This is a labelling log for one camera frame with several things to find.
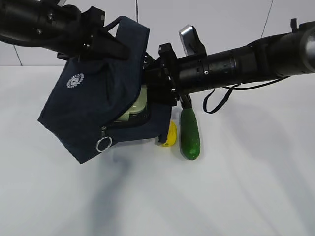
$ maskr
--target metal ring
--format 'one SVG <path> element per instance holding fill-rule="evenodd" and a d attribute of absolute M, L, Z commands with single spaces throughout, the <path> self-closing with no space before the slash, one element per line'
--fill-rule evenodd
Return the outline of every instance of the metal ring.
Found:
<path fill-rule="evenodd" d="M 99 150 L 99 145 L 100 145 L 100 143 L 101 143 L 103 140 L 105 140 L 105 139 L 109 139 L 109 144 L 108 144 L 107 148 L 105 148 L 103 151 L 101 151 L 101 150 Z M 106 137 L 104 137 L 104 138 L 101 138 L 101 139 L 97 142 L 97 144 L 96 144 L 96 150 L 97 150 L 98 152 L 105 152 L 106 150 L 108 150 L 108 149 L 111 147 L 112 143 L 113 143 L 113 139 L 112 139 L 111 137 L 109 137 L 109 136 L 106 136 Z"/>

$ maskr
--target green cucumber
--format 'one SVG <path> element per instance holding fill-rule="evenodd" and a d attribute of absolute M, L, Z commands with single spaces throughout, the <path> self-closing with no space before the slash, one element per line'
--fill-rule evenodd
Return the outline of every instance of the green cucumber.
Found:
<path fill-rule="evenodd" d="M 188 160 L 196 160 L 200 154 L 200 137 L 195 112 L 192 108 L 182 110 L 181 150 Z"/>

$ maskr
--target screw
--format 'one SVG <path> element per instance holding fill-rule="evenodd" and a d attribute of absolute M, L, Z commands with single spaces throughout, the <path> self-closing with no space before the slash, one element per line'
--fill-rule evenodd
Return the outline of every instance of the screw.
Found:
<path fill-rule="evenodd" d="M 90 45 L 89 45 L 89 44 L 84 43 L 84 44 L 83 44 L 83 47 L 85 47 L 86 49 L 88 49 L 88 48 L 90 47 Z"/>
<path fill-rule="evenodd" d="M 52 20 L 53 19 L 53 13 L 49 12 L 47 17 L 48 17 L 48 20 Z"/>

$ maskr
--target white logo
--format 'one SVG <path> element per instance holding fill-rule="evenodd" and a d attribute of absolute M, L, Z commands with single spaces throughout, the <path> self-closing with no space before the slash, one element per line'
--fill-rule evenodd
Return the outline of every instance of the white logo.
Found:
<path fill-rule="evenodd" d="M 84 78 L 84 74 L 77 74 L 71 77 L 71 79 L 67 83 L 67 87 L 69 89 L 73 89 L 74 87 L 78 86 Z"/>

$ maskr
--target white surface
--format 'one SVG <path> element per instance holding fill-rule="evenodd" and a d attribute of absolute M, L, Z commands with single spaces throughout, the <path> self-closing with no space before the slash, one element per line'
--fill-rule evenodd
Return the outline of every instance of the white surface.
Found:
<path fill-rule="evenodd" d="M 134 6 L 98 2 L 110 19 Z M 95 1 L 75 3 L 87 9 Z M 149 52 L 156 56 L 158 45 L 170 41 L 183 56 L 177 31 L 185 24 L 196 26 L 208 53 L 243 46 L 260 37 L 270 2 L 139 4 L 140 22 L 151 27 Z M 313 5 L 275 0 L 265 35 L 289 31 L 292 17 L 314 20 Z M 119 13 L 109 15 L 115 6 Z M 178 145 L 161 148 L 151 140 L 79 165 L 36 121 L 61 70 L 0 67 L 1 236 L 315 235 L 314 75 L 235 92 L 215 115 L 202 111 L 206 92 L 194 95 L 197 161 L 185 161 Z"/>
<path fill-rule="evenodd" d="M 242 47 L 261 36 L 268 0 L 139 0 L 139 21 L 151 28 L 148 52 L 158 57 L 158 46 L 170 42 L 185 55 L 178 31 L 195 26 L 208 54 Z"/>
<path fill-rule="evenodd" d="M 0 42 L 0 66 L 20 65 L 12 45 Z"/>

